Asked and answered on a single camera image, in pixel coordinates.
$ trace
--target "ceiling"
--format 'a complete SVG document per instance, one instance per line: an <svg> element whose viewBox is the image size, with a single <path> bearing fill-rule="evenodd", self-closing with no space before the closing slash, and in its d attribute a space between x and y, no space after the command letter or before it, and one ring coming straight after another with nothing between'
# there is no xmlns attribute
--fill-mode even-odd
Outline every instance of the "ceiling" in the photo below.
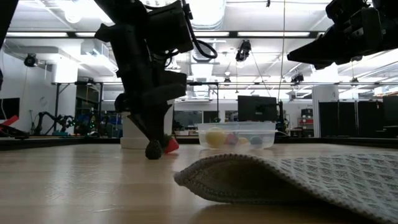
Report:
<svg viewBox="0 0 398 224"><path fill-rule="evenodd" d="M72 0L19 0L17 11L14 14L9 31L74 31L95 32L101 23L111 25L102 11L92 5L92 0L73 0L86 2L80 7L74 7ZM163 6L170 0L142 0L151 6ZM225 0L200 0L201 4L192 4L194 21L211 19L217 16L219 4L215 1ZM333 23L327 18L325 7L330 0L272 0L270 8L266 1L258 0L226 0L224 18L220 30L240 31L320 31L324 32ZM232 82L260 82L259 75L267 82L290 81L289 78L297 72L303 73L305 82L348 82L352 77L358 77L361 82L375 82L378 80L394 80L398 69L394 58L396 51L381 53L365 57L361 62L341 65L337 75L314 73L310 65L290 62L286 55L313 39L249 39L252 53L245 61L243 67L238 67L234 59L236 49L242 39L217 39L215 49L219 57L211 61L208 81L223 81L225 72L230 73ZM75 57L82 66L79 76L93 77L97 81L117 81L113 72L100 63L94 63L77 54L74 48L79 48L82 40L70 39L8 39L9 45L21 46L50 46L58 47ZM193 73L190 53L180 54L176 57L181 71L191 75Z"/></svg>

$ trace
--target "white cylinder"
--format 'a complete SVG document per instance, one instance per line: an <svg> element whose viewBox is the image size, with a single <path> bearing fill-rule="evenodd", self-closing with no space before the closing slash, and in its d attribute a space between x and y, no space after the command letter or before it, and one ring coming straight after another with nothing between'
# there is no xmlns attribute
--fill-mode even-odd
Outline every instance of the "white cylinder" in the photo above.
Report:
<svg viewBox="0 0 398 224"><path fill-rule="evenodd" d="M173 105L167 111L164 117L164 133L171 134L173 126ZM149 143L144 133L127 117L130 112L122 113L123 137L120 139L120 145L123 149L145 149Z"/></svg>

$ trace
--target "textured cloth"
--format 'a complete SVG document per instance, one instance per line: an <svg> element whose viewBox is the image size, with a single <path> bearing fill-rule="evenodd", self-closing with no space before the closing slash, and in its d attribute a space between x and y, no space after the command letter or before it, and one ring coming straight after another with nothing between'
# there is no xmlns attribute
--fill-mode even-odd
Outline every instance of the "textured cloth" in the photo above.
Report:
<svg viewBox="0 0 398 224"><path fill-rule="evenodd" d="M398 153L266 159L223 154L175 175L194 194L227 203L324 200L379 223L398 223Z"/></svg>

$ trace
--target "red object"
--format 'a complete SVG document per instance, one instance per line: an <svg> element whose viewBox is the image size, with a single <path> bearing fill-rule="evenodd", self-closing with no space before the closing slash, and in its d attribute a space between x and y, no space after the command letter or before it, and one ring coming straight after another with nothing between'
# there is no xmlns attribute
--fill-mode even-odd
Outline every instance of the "red object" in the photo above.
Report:
<svg viewBox="0 0 398 224"><path fill-rule="evenodd" d="M10 126L12 124L14 124L17 120L19 120L17 115L14 115L13 117L11 117L10 119L8 119L7 121L3 122L3 125L7 125Z"/></svg>
<svg viewBox="0 0 398 224"><path fill-rule="evenodd" d="M171 139L169 141L169 145L167 146L166 150L164 151L164 153L170 153L170 152L174 152L177 149L180 148L180 145L178 144L178 142L175 139Z"/></svg>
<svg viewBox="0 0 398 224"><path fill-rule="evenodd" d="M301 119L300 124L313 124L313 118Z"/></svg>
<svg viewBox="0 0 398 224"><path fill-rule="evenodd" d="M239 141L239 138L237 138L234 134L229 134L227 135L227 137L225 138L225 142L224 144L227 145L235 145L237 144Z"/></svg>

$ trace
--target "yellow ball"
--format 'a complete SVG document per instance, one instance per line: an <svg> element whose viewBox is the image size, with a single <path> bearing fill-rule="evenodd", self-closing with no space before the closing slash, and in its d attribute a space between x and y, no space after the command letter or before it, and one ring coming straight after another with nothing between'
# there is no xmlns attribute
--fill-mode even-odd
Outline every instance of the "yellow ball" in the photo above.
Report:
<svg viewBox="0 0 398 224"><path fill-rule="evenodd" d="M239 138L239 144L246 144L246 143L249 143L249 140L247 138L244 137Z"/></svg>
<svg viewBox="0 0 398 224"><path fill-rule="evenodd" d="M226 135L224 131L221 128L210 128L206 132L206 142L209 144L211 147L219 148L221 147L226 139Z"/></svg>

